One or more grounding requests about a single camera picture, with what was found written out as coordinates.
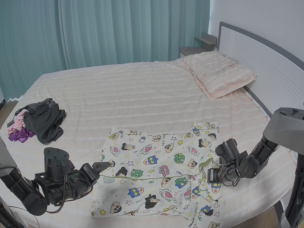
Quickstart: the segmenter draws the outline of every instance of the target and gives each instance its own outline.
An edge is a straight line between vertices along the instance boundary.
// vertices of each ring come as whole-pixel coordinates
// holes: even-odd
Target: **curtain fold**
[[[0,0],[0,88],[20,97],[42,74],[167,61],[208,32],[210,0]]]

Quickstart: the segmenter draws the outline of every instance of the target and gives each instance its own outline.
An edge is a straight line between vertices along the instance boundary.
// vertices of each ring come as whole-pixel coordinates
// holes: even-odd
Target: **bed frame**
[[[271,117],[279,107],[304,109],[304,62],[282,47],[220,22],[218,50],[253,68],[257,80],[244,88]]]

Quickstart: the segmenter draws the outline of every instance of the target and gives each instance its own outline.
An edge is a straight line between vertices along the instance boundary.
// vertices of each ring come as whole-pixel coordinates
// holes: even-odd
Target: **pink pillow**
[[[183,60],[211,101],[247,85],[256,78],[251,68],[226,58],[218,51],[189,55]]]

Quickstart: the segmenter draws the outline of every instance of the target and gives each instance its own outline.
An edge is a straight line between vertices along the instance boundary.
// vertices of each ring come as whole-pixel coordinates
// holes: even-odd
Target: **purple garment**
[[[35,136],[35,133],[28,130],[27,128],[22,128],[20,131],[14,131],[13,133],[11,133],[9,135],[9,139],[15,142],[19,140],[21,143],[24,143],[28,140],[28,138],[31,138],[33,136]]]

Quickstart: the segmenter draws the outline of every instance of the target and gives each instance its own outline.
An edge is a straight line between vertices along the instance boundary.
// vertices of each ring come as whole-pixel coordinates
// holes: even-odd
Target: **bed sheet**
[[[98,161],[102,146],[113,126],[140,128],[148,133],[183,133],[192,122],[217,121],[221,141],[231,137],[240,151],[250,152],[260,140],[267,119],[241,91],[236,90],[209,101],[192,73],[178,59],[171,62],[127,63],[72,69],[42,75],[25,93],[14,112],[30,103],[51,97],[65,109],[64,130],[49,146],[70,154],[76,168]],[[36,137],[25,143],[7,138],[6,124],[0,135],[23,176],[34,178],[44,170],[42,145]],[[241,180],[237,187],[223,187],[226,215],[223,227],[231,227],[254,217],[280,200],[293,185],[295,164],[281,147],[265,169],[254,179]],[[22,207],[21,202],[0,183],[1,196],[8,205]],[[38,217],[40,227],[187,227],[181,216],[121,217],[92,219],[93,193],[75,202],[65,203],[58,214]],[[17,210],[32,226],[35,218]]]

